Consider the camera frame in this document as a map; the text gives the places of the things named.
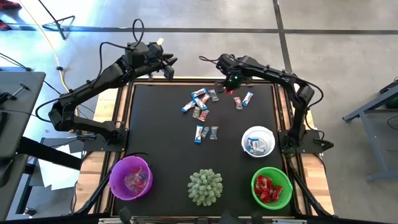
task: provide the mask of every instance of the red candy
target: red candy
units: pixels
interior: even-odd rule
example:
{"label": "red candy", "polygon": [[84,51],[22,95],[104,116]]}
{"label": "red candy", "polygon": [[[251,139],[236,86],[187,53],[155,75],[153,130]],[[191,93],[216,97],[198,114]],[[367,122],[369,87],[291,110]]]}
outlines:
{"label": "red candy", "polygon": [[279,185],[275,186],[274,192],[272,193],[272,201],[273,202],[276,202],[279,200],[279,194],[282,191],[282,189],[283,189],[282,186],[279,186]]}
{"label": "red candy", "polygon": [[254,193],[260,196],[264,203],[276,202],[279,200],[279,194],[283,187],[274,185],[272,179],[264,175],[258,175],[254,186]]}

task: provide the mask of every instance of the black tabletop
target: black tabletop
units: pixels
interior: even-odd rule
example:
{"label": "black tabletop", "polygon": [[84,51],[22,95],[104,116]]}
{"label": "black tabletop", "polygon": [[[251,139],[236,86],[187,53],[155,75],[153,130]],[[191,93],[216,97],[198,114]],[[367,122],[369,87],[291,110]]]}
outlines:
{"label": "black tabletop", "polygon": [[[192,118],[193,109],[181,112],[192,100],[190,93],[202,87],[136,85],[127,153],[149,154],[143,158],[150,159],[154,181],[149,192],[136,200],[116,198],[113,214],[127,207],[133,216],[152,217],[220,216],[225,209],[239,216],[255,211],[264,216],[291,215],[290,204],[267,210],[251,194],[251,179],[258,169],[272,166],[284,170],[278,139],[265,158],[251,158],[241,147],[243,133],[252,126],[266,127],[277,138],[272,86],[252,86],[254,96],[243,110],[235,108],[233,97],[243,99],[248,87],[241,87],[232,96],[218,94],[219,101],[206,104],[210,112],[205,122]],[[201,144],[195,144],[198,124],[219,126],[218,140],[208,135]],[[213,169],[223,178],[222,196],[210,207],[197,206],[188,198],[189,176],[200,169]]]}

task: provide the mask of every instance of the white bowl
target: white bowl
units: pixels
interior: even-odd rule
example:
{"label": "white bowl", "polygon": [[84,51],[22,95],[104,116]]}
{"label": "white bowl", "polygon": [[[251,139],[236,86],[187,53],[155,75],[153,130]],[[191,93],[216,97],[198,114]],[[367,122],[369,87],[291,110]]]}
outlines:
{"label": "white bowl", "polygon": [[[266,144],[266,151],[263,155],[257,156],[251,154],[247,149],[246,149],[246,143],[248,141],[248,138],[259,138],[262,139],[265,144]],[[247,152],[251,157],[254,158],[260,158],[260,157],[265,157],[268,156],[275,147],[275,137],[272,131],[269,129],[262,127],[262,126],[254,126],[249,128],[242,137],[242,148],[245,152]]]}

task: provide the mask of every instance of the yellow cable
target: yellow cable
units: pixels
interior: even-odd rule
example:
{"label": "yellow cable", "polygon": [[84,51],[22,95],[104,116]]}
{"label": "yellow cable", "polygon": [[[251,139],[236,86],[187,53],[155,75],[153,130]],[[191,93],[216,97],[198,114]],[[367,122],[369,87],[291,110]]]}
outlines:
{"label": "yellow cable", "polygon": [[[42,34],[44,35],[46,41],[49,43],[49,45],[50,45],[50,47],[51,47],[51,49],[52,49],[52,52],[53,52],[53,54],[54,54],[55,61],[57,62],[58,67],[61,67],[60,61],[59,61],[59,59],[58,59],[58,57],[57,57],[57,53],[55,53],[55,49],[54,49],[53,45],[51,44],[51,42],[50,42],[49,38],[47,37],[47,35],[45,35],[45,32],[44,32],[42,26],[40,26],[40,25],[37,23],[37,21],[33,18],[32,14],[31,14],[31,13],[27,10],[27,8],[24,6],[24,4],[22,3],[22,1],[21,1],[21,0],[18,0],[18,1],[19,1],[19,4],[21,4],[21,6],[26,10],[26,12],[30,15],[30,17],[32,18],[32,20],[35,22],[35,24],[37,25],[37,27],[40,29],[40,31],[41,31]],[[68,87],[67,84],[65,83],[63,72],[62,72],[61,70],[58,70],[58,72],[59,72],[59,74],[60,74],[61,83],[62,83],[63,87],[66,89],[67,92],[69,92],[69,87]],[[78,107],[76,107],[76,109],[75,109],[75,114],[76,114],[77,116],[79,116]]]}

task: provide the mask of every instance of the white paper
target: white paper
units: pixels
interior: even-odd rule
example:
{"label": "white paper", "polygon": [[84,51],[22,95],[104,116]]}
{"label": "white paper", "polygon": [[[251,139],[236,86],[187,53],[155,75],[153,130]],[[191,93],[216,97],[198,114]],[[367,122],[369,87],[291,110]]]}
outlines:
{"label": "white paper", "polygon": [[[69,145],[60,146],[56,150],[81,158],[81,152],[70,153]],[[39,165],[44,187],[51,185],[51,190],[73,187],[79,178],[79,170],[56,165],[41,159],[39,159]]]}

